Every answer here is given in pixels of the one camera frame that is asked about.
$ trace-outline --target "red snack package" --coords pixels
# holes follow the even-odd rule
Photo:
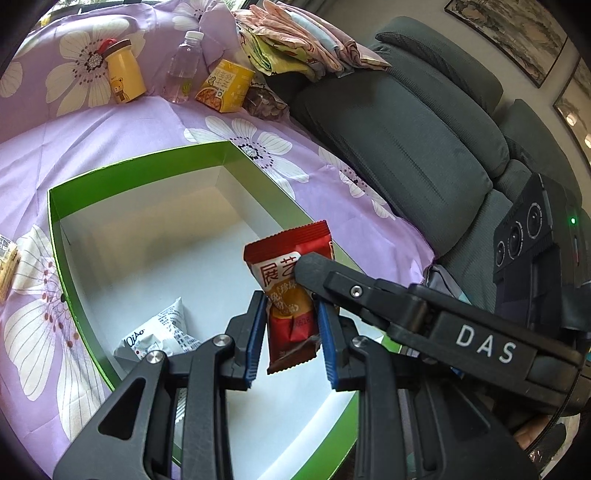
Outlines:
[[[320,347],[314,304],[306,289],[296,284],[294,275],[298,258],[310,252],[334,257],[325,220],[286,230],[244,248],[244,261],[272,302],[267,323],[269,374],[312,360]]]

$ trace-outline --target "picture frame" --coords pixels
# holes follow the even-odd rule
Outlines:
[[[581,57],[553,106],[591,173],[591,72]]]
[[[537,0],[450,0],[445,11],[495,45],[538,88],[568,38]]]

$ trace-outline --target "wall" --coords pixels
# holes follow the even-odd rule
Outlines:
[[[504,95],[494,114],[502,118],[516,98],[523,98],[546,124],[569,158],[583,193],[583,207],[591,213],[591,175],[578,146],[566,125],[552,107],[566,85],[579,58],[570,42],[538,89],[528,77],[497,47],[457,18],[446,13],[449,0],[336,0],[323,17],[346,31],[358,42],[373,43],[375,31],[393,17],[406,15],[429,25],[484,64],[501,81]]]

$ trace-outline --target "gray sofa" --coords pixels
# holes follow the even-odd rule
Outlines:
[[[376,39],[372,49],[392,65],[385,72],[326,78],[297,93],[272,86],[296,120],[422,232],[468,299],[492,311],[494,229],[531,172],[569,188],[580,205],[573,170],[523,100],[493,121],[499,80],[441,34],[397,17]]]

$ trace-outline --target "snack wrapper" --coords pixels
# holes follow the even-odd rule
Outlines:
[[[16,243],[0,235],[0,303],[4,303],[8,297],[8,290],[20,259]]]
[[[187,335],[183,301],[177,298],[170,307],[121,339],[113,354],[137,362],[154,350],[173,356],[191,352],[199,345],[199,340]]]
[[[237,112],[242,108],[254,74],[252,70],[221,59],[201,86],[195,100],[220,113]]]
[[[315,358],[320,347],[314,304],[294,275],[297,260],[310,252],[334,257],[326,221],[286,230],[244,249],[244,260],[272,304],[267,321],[269,374]]]
[[[244,100],[245,110],[257,118],[282,122],[289,118],[290,109],[273,90],[260,72],[252,79]]]

